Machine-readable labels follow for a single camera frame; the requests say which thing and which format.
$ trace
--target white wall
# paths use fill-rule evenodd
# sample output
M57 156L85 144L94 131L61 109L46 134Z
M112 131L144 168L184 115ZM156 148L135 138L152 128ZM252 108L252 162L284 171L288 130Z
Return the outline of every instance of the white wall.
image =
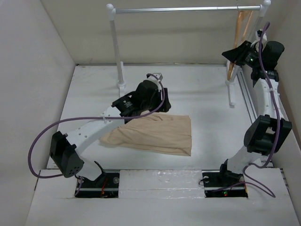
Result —
M74 66L39 0L0 0L1 226L26 222L36 183L28 149L60 118ZM45 167L49 142L47 134L34 151L36 171Z
M299 221L301 222L301 151L298 146L301 131L301 77L299 73L301 52L300 23L301 2L298 0L285 1L286 10L289 12L284 18L271 23L267 32L269 40L276 40L284 44L285 51L282 54L277 70L280 76L279 93L280 99L286 111L288 119L293 123L293 132L290 133L283 146L273 157L275 166L283 168L289 185L290 196L293 201ZM244 67L245 78L248 83L251 96L257 108L256 95L250 78L251 69Z
M259 5L263 0L238 0ZM281 20L284 0L272 0L268 18ZM112 63L106 4L116 8L235 6L236 0L42 0L78 64ZM117 15L120 56L128 63L225 63L234 42L236 11Z

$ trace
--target metal rod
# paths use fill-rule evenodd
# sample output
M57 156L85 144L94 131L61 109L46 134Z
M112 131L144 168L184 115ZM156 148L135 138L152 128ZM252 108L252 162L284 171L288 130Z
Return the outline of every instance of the metal rod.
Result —
M125 84L125 82L123 80L123 75L122 75L122 66L121 66L121 61L120 61L118 42L117 42L117 34L116 34L116 28L115 28L115 21L114 20L110 20L110 27L111 27L111 34L112 34L112 39L113 39L113 46L114 46L114 53L115 53L117 71L118 71L118 85L122 86L122 85Z
M116 9L116 14L126 13L163 13L163 12L200 12L200 11L259 11L261 6L224 6L224 7L188 7L188 8L125 8Z
M261 22L262 22L262 19L263 17L265 16L265 14L267 13L268 11L268 8L269 6L271 5L271 0L264 0L262 5L261 5L261 9L259 10L259 15L257 17L257 20L255 22L255 25L254 27L252 28L251 32L250 32L250 35L248 37L248 40L249 41L253 41L253 38L254 38L254 35L255 35L255 32L258 30Z

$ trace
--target white panel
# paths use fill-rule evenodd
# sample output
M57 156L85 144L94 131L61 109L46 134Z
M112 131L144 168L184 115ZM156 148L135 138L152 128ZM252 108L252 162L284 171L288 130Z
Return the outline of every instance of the white panel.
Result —
M37 134L60 118L75 64L40 0L0 0L0 225L23 226L37 179ZM45 167L51 133L37 143Z
M276 199L281 200L290 198L288 190L283 181L280 169L259 169L255 166L250 166L246 170L246 174L258 180L259 182L267 186L269 189L271 189L272 192L275 194ZM247 177L245 177L245 180L247 182L251 182L258 185L256 182L250 180ZM250 200L274 200L273 197L265 194L264 192L260 191L258 188L252 185L247 185L247 190Z
M229 107L226 68L218 65L156 65L125 66L126 92L136 90L147 73L162 73L163 85L168 88L174 115L189 115L192 126L191 157L173 156L101 146L94 142L83 156L99 162L104 169L176 170L219 169L243 145L245 131L251 125L240 87L235 86L237 105ZM119 93L116 87L117 69L114 66L76 67L62 119L100 115ZM85 124L84 121L63 123L67 133ZM49 168L56 168L50 160Z
M114 226L299 225L288 197L273 200L61 198L59 193L65 192L74 192L74 180L39 180L26 225L98 226L100 222Z
M119 198L199 199L201 170L121 170Z
M298 76L300 73L298 53L301 51L301 30L300 25L297 23L297 21L301 20L301 1L292 0L286 2L287 7L290 7L292 10L282 24L276 26L276 33L271 38L281 42L285 47L285 51L277 66L280 77L279 92L287 116L293 123L294 133L291 132L289 134L273 161L276 165L283 168L294 207L299 221L301 221L301 177L298 173L301 171L301 78Z
M252 80L251 80L251 69L249 67L244 67L244 76L246 78L246 81L248 83L248 87L251 93L252 100L254 102L254 106L257 109L257 96L255 94L255 91L252 86ZM287 73L279 72L280 75L280 83L281 80L287 79ZM286 111L290 111L291 109L284 109L282 105L282 101L285 101L285 105L289 106L289 103L287 101L287 95L284 92L284 90L279 91L281 95L281 101L280 103L280 109L281 112L284 115L284 118L288 120L288 117L286 115ZM290 196L292 198L292 202L294 205L294 208L296 210L298 219L301 219L301 201L300 201L300 186L301 186L301 177L298 173L301 170L300 168L300 162L301 162L301 151L300 147L298 146L295 134L293 131L291 131L283 143L280 150L273 156L273 163L275 167L283 168L289 191Z

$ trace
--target white enclosure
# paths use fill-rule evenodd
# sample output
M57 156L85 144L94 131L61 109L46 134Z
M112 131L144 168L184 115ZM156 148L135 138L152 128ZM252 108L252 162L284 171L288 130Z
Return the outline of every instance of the white enclosure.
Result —
M115 200L76 199L75 178L37 181L30 174L28 149L43 128L60 118L98 116L119 97L117 68L109 64L115 58L107 3L117 8L220 7L256 6L262 0L0 0L0 225L299 225L298 0L272 0L263 20L271 22L269 40L286 48L277 67L279 88L297 137L291 132L273 158L283 170L249 169L276 199L251 186L249 199L208 199L196 184L201 170L218 169L237 152L257 117L247 67L236 78L237 105L229 107L221 53L233 46L236 10L122 15L116 20L120 58L132 63L124 67L124 91L134 90L146 73L162 73L169 113L191 117L191 157L94 142L85 157L122 170ZM68 132L84 123L58 129ZM32 155L42 175L59 173L48 156L56 129L41 138ZM113 212L116 216L107 218Z

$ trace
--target screw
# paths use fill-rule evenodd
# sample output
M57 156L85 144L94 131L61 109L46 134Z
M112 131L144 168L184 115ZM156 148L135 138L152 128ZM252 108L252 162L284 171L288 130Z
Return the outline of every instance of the screw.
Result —
M118 184L119 183L119 178L118 177L113 178L113 183Z
M209 183L209 177L208 177L208 176L204 176L204 177L203 177L203 181L204 181L205 183Z

